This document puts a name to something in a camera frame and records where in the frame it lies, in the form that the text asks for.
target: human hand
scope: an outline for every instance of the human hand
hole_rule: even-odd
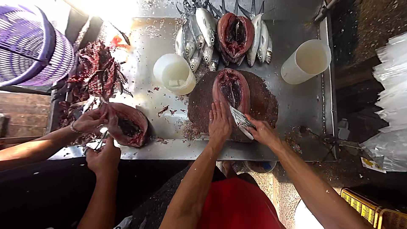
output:
[[[85,152],[88,167],[97,178],[118,174],[121,150],[114,146],[112,137],[106,139],[106,145],[101,147],[100,153],[91,148],[85,149]]]
[[[271,128],[268,122],[255,120],[250,115],[245,115],[257,129],[255,130],[252,127],[247,128],[247,130],[253,135],[254,139],[263,145],[269,146],[273,151],[282,146],[282,141],[278,137],[277,130],[275,128]]]
[[[106,119],[106,114],[101,114],[99,109],[94,109],[85,112],[73,124],[74,129],[91,133],[102,124],[107,124],[109,121]]]
[[[209,112],[209,141],[224,143],[231,133],[232,118],[228,116],[225,105],[215,101]]]

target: metal table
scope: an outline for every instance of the metal table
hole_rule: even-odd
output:
[[[133,49],[129,52],[127,63],[122,65],[122,72],[129,79],[126,86],[134,98],[118,95],[112,102],[122,102],[140,109],[152,124],[156,136],[167,139],[167,144],[151,141],[142,148],[120,146],[122,159],[177,159],[194,160],[207,144],[205,138],[186,141],[182,136],[185,120],[188,119],[188,99],[176,97],[164,88],[153,76],[155,61],[166,53],[174,53],[175,35],[179,28],[179,20],[168,17],[179,17],[175,5],[167,4],[160,7],[158,3],[148,15],[148,11],[137,16],[160,16],[160,18],[133,18],[131,26],[131,42]],[[251,1],[240,1],[246,9]],[[237,70],[247,70],[265,79],[267,88],[278,101],[277,129],[280,137],[290,132],[295,126],[306,126],[316,134],[334,134],[336,136],[335,90],[333,88],[333,65],[316,77],[298,85],[286,83],[280,73],[284,61],[303,42],[309,39],[321,39],[332,48],[329,35],[329,17],[324,19],[319,28],[313,24],[322,1],[320,0],[275,0],[266,1],[265,11],[275,8],[265,15],[265,22],[273,39],[273,55],[271,63],[256,62],[249,67],[247,61]],[[233,11],[234,0],[227,0],[226,6]],[[169,105],[168,111],[161,117],[157,113]],[[177,110],[171,115],[169,110]],[[334,155],[327,155],[312,144],[302,150],[301,157],[306,161],[334,160]],[[81,148],[69,147],[62,149],[53,159],[81,156]],[[258,143],[237,143],[227,141],[219,160],[256,160],[276,161],[278,158],[267,147]]]

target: silver fish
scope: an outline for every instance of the silver fish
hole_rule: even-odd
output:
[[[216,71],[219,65],[219,54],[217,52],[213,52],[212,60],[210,61],[208,67],[211,72]]]
[[[197,8],[195,12],[197,17],[197,23],[199,29],[205,38],[206,43],[209,47],[213,47],[215,43],[215,31],[216,31],[216,24],[213,18],[213,14],[211,14],[207,9],[204,8]]]
[[[246,52],[247,54],[247,63],[250,67],[254,65],[254,60],[256,59],[256,53],[258,49],[258,44],[260,43],[260,34],[261,34],[261,16],[263,14],[258,14],[253,18],[252,23],[254,25],[254,39],[252,46]]]
[[[267,45],[266,62],[271,62],[271,55],[273,54],[273,41],[271,40],[271,34],[269,33],[269,44]]]
[[[194,37],[192,36],[191,29],[189,28],[188,25],[184,25],[184,58],[186,60],[191,59],[192,54],[194,54],[195,51],[195,42],[194,42]]]
[[[189,27],[191,28],[192,35],[194,36],[196,46],[199,49],[201,49],[205,44],[205,38],[202,35],[201,30],[199,29],[199,26],[197,23],[197,18],[195,16],[195,14],[189,15],[188,24],[189,24]]]
[[[266,59],[267,46],[269,45],[269,30],[266,23],[261,20],[260,43],[258,44],[257,57],[261,63]]]
[[[175,53],[179,56],[184,57],[184,41],[183,41],[184,35],[183,35],[183,30],[182,26],[179,28],[177,37],[175,38]]]
[[[202,53],[199,48],[195,49],[194,54],[192,55],[192,58],[189,60],[189,66],[191,67],[191,70],[193,73],[195,73],[199,67],[199,64],[201,63],[202,60]]]
[[[205,44],[204,47],[202,48],[202,55],[203,55],[203,60],[208,65],[210,64],[210,61],[212,60],[212,54],[213,54],[213,47],[209,47],[207,44]]]

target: white plastic container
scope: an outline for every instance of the white plastic container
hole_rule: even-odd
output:
[[[162,55],[154,64],[153,74],[165,88],[177,95],[190,93],[196,84],[189,64],[174,53]]]
[[[325,71],[331,62],[329,46],[308,40],[283,63],[281,76],[289,84],[300,84]]]

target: bracelet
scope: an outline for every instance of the bracelet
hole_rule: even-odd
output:
[[[75,133],[82,134],[83,133],[82,131],[79,131],[79,130],[74,128],[74,122],[75,121],[72,121],[71,124],[69,124],[69,128]]]

